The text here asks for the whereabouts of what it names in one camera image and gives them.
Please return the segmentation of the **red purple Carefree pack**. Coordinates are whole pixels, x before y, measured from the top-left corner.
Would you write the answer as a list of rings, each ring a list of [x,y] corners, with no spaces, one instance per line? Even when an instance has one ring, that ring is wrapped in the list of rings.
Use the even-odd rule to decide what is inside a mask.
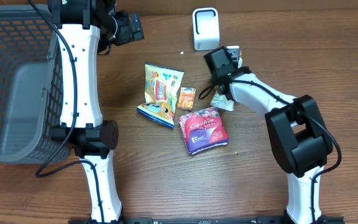
[[[178,121],[190,155],[213,147],[225,146],[229,142],[229,136],[216,107],[185,114]]]

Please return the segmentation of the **yellow snack chip bag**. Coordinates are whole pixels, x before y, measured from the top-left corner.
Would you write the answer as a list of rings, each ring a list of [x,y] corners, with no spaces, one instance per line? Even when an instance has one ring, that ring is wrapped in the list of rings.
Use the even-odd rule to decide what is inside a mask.
[[[145,63],[145,103],[137,112],[148,119],[174,128],[177,93],[181,87],[184,71],[152,63]]]

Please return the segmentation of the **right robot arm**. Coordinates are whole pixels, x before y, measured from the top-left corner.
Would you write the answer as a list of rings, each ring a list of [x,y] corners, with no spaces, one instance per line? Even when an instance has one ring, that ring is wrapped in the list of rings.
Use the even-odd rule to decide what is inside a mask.
[[[329,218],[319,207],[319,184],[328,172],[325,165],[336,143],[315,100],[309,95],[286,95],[260,81],[249,67],[241,65],[235,46],[220,47],[203,58],[212,84],[199,98],[218,87],[222,95],[265,118],[273,156],[287,173],[285,223],[327,223]]]

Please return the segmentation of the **orange small packet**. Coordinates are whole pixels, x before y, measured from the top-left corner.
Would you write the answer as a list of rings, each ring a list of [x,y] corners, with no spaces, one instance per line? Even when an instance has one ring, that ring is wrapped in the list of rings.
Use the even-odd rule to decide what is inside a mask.
[[[195,88],[181,87],[180,97],[177,103],[178,108],[191,111],[193,109],[193,103],[195,101],[195,93]]]

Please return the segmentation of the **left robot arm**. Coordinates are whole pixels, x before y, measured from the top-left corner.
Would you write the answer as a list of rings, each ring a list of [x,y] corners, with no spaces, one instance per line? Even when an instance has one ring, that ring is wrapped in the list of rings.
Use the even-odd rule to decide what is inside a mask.
[[[115,1],[49,1],[53,30],[59,41],[63,103],[60,123],[51,138],[73,145],[77,164],[85,170],[92,211],[87,223],[123,223],[113,171],[119,131],[103,119],[96,74],[99,53],[142,40],[137,12],[116,11]]]

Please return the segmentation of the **white tube gold cap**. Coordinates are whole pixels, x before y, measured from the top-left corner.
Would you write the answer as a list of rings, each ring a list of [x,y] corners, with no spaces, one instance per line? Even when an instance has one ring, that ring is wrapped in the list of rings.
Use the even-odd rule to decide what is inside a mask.
[[[242,52],[241,57],[238,62],[235,62],[237,65],[235,65],[235,68],[239,68],[242,66],[243,59],[242,59]],[[214,106],[216,108],[226,110],[226,111],[234,111],[234,101],[229,100],[226,95],[221,95],[218,93],[218,91],[215,92],[211,102],[211,106]]]

